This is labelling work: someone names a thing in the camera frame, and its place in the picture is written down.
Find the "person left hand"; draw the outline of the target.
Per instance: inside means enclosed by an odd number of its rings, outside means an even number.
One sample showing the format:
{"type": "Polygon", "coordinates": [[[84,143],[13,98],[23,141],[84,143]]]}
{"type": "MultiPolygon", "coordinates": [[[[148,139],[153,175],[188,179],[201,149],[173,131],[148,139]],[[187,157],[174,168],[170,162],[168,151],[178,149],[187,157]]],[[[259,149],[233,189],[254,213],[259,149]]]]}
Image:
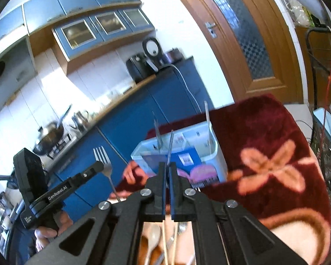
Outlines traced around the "person left hand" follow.
{"type": "Polygon", "coordinates": [[[68,213],[61,211],[58,214],[59,230],[56,231],[49,227],[40,226],[34,231],[36,237],[35,248],[36,252],[43,250],[50,244],[50,239],[54,239],[57,236],[63,234],[69,227],[73,225],[73,220],[69,217],[68,213]]]}

